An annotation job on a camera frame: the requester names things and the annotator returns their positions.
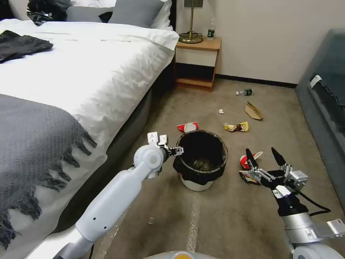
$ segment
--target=snack wrapper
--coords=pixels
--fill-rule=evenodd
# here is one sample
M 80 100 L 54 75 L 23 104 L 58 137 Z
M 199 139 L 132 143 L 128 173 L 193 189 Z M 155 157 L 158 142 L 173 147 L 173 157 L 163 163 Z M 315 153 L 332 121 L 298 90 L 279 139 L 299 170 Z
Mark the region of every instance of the snack wrapper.
M 243 132 L 247 132 L 249 130 L 249 125 L 248 122 L 242 122 L 240 124 L 237 125 L 229 125 L 227 123 L 224 124 L 224 129 L 227 131 L 243 131 Z

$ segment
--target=carpet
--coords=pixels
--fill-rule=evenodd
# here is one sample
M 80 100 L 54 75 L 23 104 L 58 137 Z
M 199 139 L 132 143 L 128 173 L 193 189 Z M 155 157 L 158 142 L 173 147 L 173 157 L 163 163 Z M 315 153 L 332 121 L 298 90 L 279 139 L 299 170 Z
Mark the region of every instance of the carpet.
M 252 88 L 252 96 L 235 96 L 235 91 Z M 251 119 L 244 111 L 250 101 L 264 119 Z M 122 163 L 114 170 L 128 168 L 137 148 L 147 143 L 146 134 L 167 134 L 170 146 L 181 136 L 177 125 L 198 122 L 200 129 L 219 135 L 229 150 L 224 175 L 210 189 L 187 189 L 172 167 L 173 158 L 160 176 L 145 180 L 142 192 L 126 212 L 120 228 L 114 227 L 95 245 L 93 258 L 139 259 L 171 250 L 195 249 L 217 258 L 291 258 L 283 242 L 283 223 L 270 191 L 246 184 L 238 175 L 239 158 L 245 148 L 263 151 L 258 164 L 277 169 L 271 147 L 309 175 L 303 191 L 330 214 L 315 221 L 344 219 L 332 183 L 309 131 L 293 89 L 216 80 L 212 93 L 174 88 L 153 105 L 149 121 Z M 248 121 L 248 132 L 228 132 L 224 123 Z M 301 198 L 311 212 L 317 208 Z M 331 247 L 345 256 L 343 240 L 332 239 Z

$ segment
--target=plastic bottle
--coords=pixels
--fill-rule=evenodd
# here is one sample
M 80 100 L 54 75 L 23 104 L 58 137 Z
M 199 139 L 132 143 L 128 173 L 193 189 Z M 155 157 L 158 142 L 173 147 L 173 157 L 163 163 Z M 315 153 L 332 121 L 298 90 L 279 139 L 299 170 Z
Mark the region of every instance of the plastic bottle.
M 253 90 L 250 88 L 250 89 L 244 89 L 240 92 L 236 92 L 236 95 L 252 95 L 253 93 Z
M 215 18 L 211 19 L 211 24 L 208 28 L 208 33 L 207 33 L 208 40 L 213 40 L 215 37 L 215 30 L 216 30 L 215 20 L 216 20 Z

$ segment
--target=wall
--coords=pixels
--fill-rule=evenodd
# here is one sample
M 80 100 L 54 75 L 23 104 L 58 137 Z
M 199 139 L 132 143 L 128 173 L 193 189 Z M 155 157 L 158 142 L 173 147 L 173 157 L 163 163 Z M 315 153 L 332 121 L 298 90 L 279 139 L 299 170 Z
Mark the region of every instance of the wall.
M 9 0 L 13 14 L 15 18 L 20 20 L 29 20 L 26 15 L 26 8 L 28 6 L 28 0 Z
M 190 8 L 178 0 L 177 32 Z M 216 18 L 222 49 L 216 73 L 298 83 L 330 28 L 345 27 L 344 0 L 204 0 L 193 30 L 207 35 Z

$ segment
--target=nightstand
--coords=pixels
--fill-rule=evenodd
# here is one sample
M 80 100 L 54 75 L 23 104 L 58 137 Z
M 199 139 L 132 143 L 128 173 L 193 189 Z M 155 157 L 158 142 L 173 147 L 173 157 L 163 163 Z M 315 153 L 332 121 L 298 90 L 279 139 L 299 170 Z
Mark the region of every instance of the nightstand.
M 175 81 L 177 86 L 212 92 L 221 38 L 196 44 L 178 42 L 176 45 Z

